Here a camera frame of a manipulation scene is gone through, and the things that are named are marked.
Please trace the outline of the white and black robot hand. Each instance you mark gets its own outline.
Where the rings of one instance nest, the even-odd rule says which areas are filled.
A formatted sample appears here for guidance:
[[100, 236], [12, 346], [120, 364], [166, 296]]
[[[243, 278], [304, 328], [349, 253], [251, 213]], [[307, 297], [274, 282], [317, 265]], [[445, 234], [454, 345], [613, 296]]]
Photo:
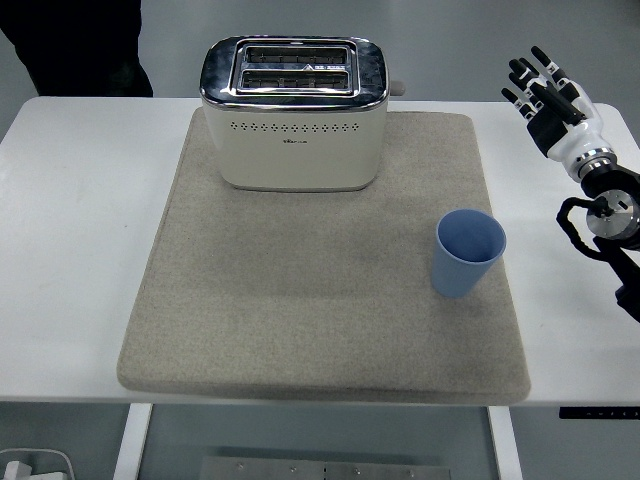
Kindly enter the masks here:
[[525, 58], [509, 61], [514, 88], [502, 94], [526, 121], [538, 150], [579, 178], [584, 164], [614, 153], [602, 136], [602, 118], [582, 86], [554, 60], [537, 46], [531, 53], [536, 64]]

